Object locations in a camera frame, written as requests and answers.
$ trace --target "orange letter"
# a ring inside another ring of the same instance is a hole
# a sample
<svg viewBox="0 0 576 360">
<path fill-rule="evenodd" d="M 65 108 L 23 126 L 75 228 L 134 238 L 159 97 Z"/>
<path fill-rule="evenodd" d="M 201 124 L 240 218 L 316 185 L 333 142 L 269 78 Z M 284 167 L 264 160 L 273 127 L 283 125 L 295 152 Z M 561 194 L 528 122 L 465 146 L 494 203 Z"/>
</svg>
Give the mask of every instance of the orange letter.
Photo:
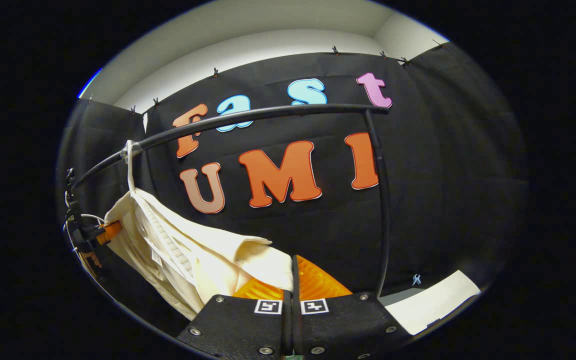
<svg viewBox="0 0 576 360">
<path fill-rule="evenodd" d="M 190 124 L 190 118 L 192 118 L 193 123 L 196 123 L 201 120 L 199 116 L 205 116 L 207 112 L 208 107 L 204 104 L 199 104 L 190 109 L 185 114 L 174 119 L 174 121 L 172 121 L 172 126 L 178 128 L 183 125 L 188 125 Z M 176 141 L 179 143 L 179 148 L 176 151 L 176 157 L 180 159 L 195 151 L 199 146 L 199 141 L 194 140 L 192 135 L 179 137 L 179 139 Z"/>
<path fill-rule="evenodd" d="M 368 132 L 348 135 L 343 142 L 352 149 L 352 159 L 354 160 L 352 188 L 360 191 L 377 185 L 379 178 L 377 178 L 377 171 L 375 171 L 375 157 Z"/>
<path fill-rule="evenodd" d="M 310 141 L 296 141 L 286 147 L 281 168 L 268 158 L 262 150 L 252 150 L 239 155 L 239 162 L 246 167 L 252 190 L 250 206 L 269 207 L 273 199 L 267 196 L 264 185 L 270 193 L 283 203 L 288 194 L 288 185 L 292 180 L 293 201 L 313 200 L 322 196 L 317 187 L 311 164 L 311 152 L 315 145 Z"/>
<path fill-rule="evenodd" d="M 185 185 L 185 191 L 188 193 L 188 199 L 192 206 L 199 212 L 204 214 L 217 214 L 224 209 L 226 199 L 224 199 L 224 191 L 222 184 L 219 182 L 219 175 L 217 172 L 221 169 L 219 162 L 211 162 L 201 167 L 201 172 L 208 177 L 210 189 L 212 191 L 212 201 L 207 202 L 202 198 L 199 193 L 199 185 L 197 185 L 197 170 L 189 168 L 188 170 L 181 171 L 179 178 Z"/>
</svg>

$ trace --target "ceiling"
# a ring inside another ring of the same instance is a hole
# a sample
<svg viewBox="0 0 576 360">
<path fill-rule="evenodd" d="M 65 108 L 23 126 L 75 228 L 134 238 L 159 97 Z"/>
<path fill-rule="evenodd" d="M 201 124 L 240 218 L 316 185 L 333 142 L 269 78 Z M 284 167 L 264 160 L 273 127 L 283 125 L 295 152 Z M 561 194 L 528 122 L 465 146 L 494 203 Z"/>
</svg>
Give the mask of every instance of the ceiling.
<svg viewBox="0 0 576 360">
<path fill-rule="evenodd" d="M 84 96 L 95 92 L 96 101 L 114 104 L 166 64 L 243 35 L 316 29 L 374 37 L 393 14 L 393 9 L 369 0 L 215 0 L 137 39 L 104 66 Z"/>
</svg>

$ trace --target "black metal frame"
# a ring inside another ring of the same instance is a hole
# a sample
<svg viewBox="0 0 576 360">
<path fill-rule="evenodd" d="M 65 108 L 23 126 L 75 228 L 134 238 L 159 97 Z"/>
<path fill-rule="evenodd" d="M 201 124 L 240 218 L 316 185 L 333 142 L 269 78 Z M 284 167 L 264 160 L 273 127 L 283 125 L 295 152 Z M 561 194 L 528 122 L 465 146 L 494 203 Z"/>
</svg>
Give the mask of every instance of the black metal frame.
<svg viewBox="0 0 576 360">
<path fill-rule="evenodd" d="M 375 161 L 375 171 L 377 172 L 377 178 L 379 181 L 379 197 L 381 202 L 381 262 L 379 264 L 379 278 L 377 284 L 375 285 L 375 294 L 377 297 L 381 296 L 382 288 L 384 287 L 384 281 L 386 280 L 386 272 L 388 268 L 388 257 L 390 248 L 390 233 L 391 233 L 391 198 L 390 189 L 388 182 L 388 175 L 386 172 L 386 161 L 384 160 L 384 151 L 382 150 L 381 142 L 379 136 L 377 135 L 377 130 L 375 130 L 375 125 L 373 123 L 373 114 L 388 114 L 389 109 L 386 107 L 378 107 L 372 105 L 359 105 L 359 104 L 307 104 L 307 105 L 285 105 L 277 107 L 264 107 L 261 109 L 254 109 L 249 111 L 235 112 L 232 114 L 226 114 L 223 116 L 215 116 L 212 118 L 207 118 L 201 121 L 188 123 L 174 129 L 166 130 L 160 132 L 151 137 L 147 137 L 142 141 L 135 141 L 131 144 L 133 155 L 138 155 L 150 148 L 164 144 L 169 141 L 173 141 L 188 135 L 192 135 L 198 132 L 204 132 L 206 130 L 212 130 L 222 126 L 233 125 L 237 123 L 244 123 L 246 121 L 259 121 L 263 119 L 270 119 L 275 117 L 286 117 L 286 116 L 306 116 L 313 114 L 342 114 L 342 113 L 354 113 L 362 114 L 363 120 L 368 129 L 368 136 L 370 137 L 370 143 L 372 144 L 372 152 Z M 76 182 L 69 182 L 68 189 L 66 191 L 66 198 L 73 198 L 73 189 L 80 186 L 87 179 L 100 173 L 104 169 L 120 162 L 125 159 L 128 155 L 128 148 L 123 148 L 122 150 L 110 155 L 106 159 L 102 160 L 95 166 L 93 166 L 89 171 L 87 171 L 79 180 Z M 69 172 L 68 176 L 72 177 L 73 173 Z M 90 276 L 90 279 L 98 284 L 94 278 Z M 144 321 L 137 314 L 132 312 L 132 310 L 126 308 L 123 304 L 113 299 L 107 292 L 102 291 L 105 296 L 108 296 L 117 306 L 119 306 L 124 312 L 129 316 L 136 319 L 139 323 L 146 326 L 150 330 L 153 330 L 158 335 L 166 338 L 167 340 L 174 342 L 174 344 L 181 345 L 183 348 L 187 348 L 194 353 L 201 353 L 202 356 L 208 356 L 212 359 L 218 359 L 210 354 L 203 353 L 198 349 L 189 346 L 167 333 L 159 330 L 152 324 Z"/>
</svg>

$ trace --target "black curved rod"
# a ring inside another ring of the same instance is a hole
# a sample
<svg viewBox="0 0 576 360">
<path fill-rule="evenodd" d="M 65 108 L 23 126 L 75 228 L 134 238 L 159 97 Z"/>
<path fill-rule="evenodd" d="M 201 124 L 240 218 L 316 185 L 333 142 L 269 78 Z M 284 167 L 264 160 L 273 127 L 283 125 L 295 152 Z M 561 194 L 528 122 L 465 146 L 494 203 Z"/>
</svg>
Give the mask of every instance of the black curved rod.
<svg viewBox="0 0 576 360">
<path fill-rule="evenodd" d="M 132 144 L 133 154 L 137 155 L 150 148 L 164 144 L 175 139 L 186 137 L 188 135 L 205 132 L 222 126 L 233 125 L 237 123 L 244 123 L 246 121 L 257 121 L 262 119 L 271 119 L 275 117 L 285 116 L 305 116 L 312 114 L 338 114 L 338 113 L 357 113 L 362 114 L 366 127 L 368 128 L 368 135 L 370 136 L 370 143 L 372 144 L 372 153 L 375 161 L 375 170 L 379 180 L 379 196 L 381 204 L 381 261 L 379 264 L 379 278 L 375 286 L 375 294 L 377 297 L 381 296 L 386 280 L 386 272 L 388 269 L 388 257 L 390 248 L 390 234 L 391 234 L 391 197 L 388 183 L 388 174 L 386 173 L 386 161 L 384 160 L 384 152 L 377 136 L 377 130 L 373 124 L 373 114 L 388 114 L 390 110 L 386 107 L 358 105 L 358 104 L 309 104 L 309 105 L 285 105 L 276 107 L 263 107 L 261 109 L 254 109 L 249 111 L 235 112 L 233 114 L 226 114 L 223 116 L 215 116 L 205 120 L 188 123 L 186 125 L 176 127 L 174 129 L 165 130 L 151 137 L 147 137 L 142 141 L 136 141 Z M 126 157 L 127 149 L 124 148 L 113 155 L 105 158 L 89 171 L 87 171 L 75 184 L 72 189 L 80 186 L 85 180 L 91 176 L 100 173 L 104 169 L 112 166 Z"/>
</svg>

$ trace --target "cream garment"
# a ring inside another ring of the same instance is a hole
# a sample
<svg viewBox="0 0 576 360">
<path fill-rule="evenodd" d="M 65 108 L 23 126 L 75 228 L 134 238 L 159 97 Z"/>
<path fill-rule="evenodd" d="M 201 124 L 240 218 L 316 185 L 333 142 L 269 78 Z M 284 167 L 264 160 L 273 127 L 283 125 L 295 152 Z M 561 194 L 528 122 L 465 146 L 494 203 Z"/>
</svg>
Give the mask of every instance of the cream garment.
<svg viewBox="0 0 576 360">
<path fill-rule="evenodd" d="M 134 186 L 128 146 L 127 192 L 105 215 L 122 230 L 108 247 L 192 320 L 215 294 L 231 296 L 251 276 L 293 291 L 292 259 L 262 237 L 200 225 Z"/>
</svg>

